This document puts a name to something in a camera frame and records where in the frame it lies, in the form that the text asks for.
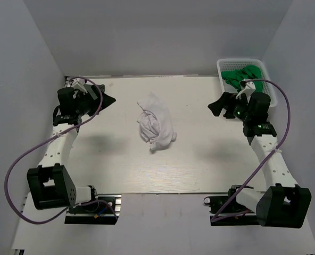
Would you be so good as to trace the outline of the white t shirt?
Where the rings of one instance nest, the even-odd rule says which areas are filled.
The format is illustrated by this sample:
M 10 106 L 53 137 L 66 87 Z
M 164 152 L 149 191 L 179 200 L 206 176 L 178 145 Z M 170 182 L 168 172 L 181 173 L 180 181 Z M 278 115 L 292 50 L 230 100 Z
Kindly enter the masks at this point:
M 141 139 L 150 144 L 151 152 L 167 149 L 176 141 L 177 133 L 166 103 L 150 92 L 137 105 L 142 110 L 137 119 Z

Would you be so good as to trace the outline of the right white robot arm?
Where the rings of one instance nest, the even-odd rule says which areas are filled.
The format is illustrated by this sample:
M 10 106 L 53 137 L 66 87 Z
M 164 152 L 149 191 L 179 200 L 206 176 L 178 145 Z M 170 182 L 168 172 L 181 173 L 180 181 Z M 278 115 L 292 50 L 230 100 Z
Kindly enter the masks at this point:
M 241 185 L 232 186 L 228 199 L 211 216 L 211 223 L 243 215 L 255 215 L 258 225 L 265 227 L 301 228 L 310 202 L 311 192 L 299 186 L 292 177 L 280 151 L 281 142 L 268 122 L 271 98 L 262 92 L 250 97 L 225 92 L 208 105 L 214 116 L 224 109 L 225 117 L 243 123 L 243 133 L 256 154 L 259 165 Z

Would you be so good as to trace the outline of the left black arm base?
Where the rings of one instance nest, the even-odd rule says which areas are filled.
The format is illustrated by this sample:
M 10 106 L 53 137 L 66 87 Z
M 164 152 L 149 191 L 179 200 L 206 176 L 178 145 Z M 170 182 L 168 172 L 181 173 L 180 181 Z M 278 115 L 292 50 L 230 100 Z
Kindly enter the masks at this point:
M 98 195 L 95 203 L 71 208 L 65 214 L 65 224 L 115 225 L 120 216 L 121 194 Z

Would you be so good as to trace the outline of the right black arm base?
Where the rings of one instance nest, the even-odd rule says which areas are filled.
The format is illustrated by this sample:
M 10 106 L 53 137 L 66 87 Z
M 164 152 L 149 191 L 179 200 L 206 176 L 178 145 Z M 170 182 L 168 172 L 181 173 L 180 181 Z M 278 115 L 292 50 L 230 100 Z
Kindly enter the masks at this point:
M 216 222 L 211 222 L 214 214 L 221 208 L 221 206 L 228 200 L 227 195 L 207 196 L 203 199 L 205 206 L 209 207 L 210 212 L 210 224 L 211 226 L 257 226 L 257 221 L 254 212 L 248 210 L 246 207 L 238 204 L 237 202 L 231 202 L 218 217 L 226 217 Z

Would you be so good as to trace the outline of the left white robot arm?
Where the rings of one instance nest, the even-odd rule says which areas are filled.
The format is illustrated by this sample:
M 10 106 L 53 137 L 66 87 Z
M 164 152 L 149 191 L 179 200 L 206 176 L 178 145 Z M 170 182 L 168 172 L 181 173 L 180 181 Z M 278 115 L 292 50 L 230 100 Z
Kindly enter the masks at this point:
M 73 207 L 81 204 L 88 212 L 96 211 L 100 199 L 92 185 L 75 186 L 67 164 L 82 117 L 93 116 L 116 99 L 105 94 L 105 86 L 86 85 L 86 91 L 66 87 L 57 92 L 59 105 L 53 114 L 52 136 L 36 168 L 27 172 L 27 181 L 36 209 Z

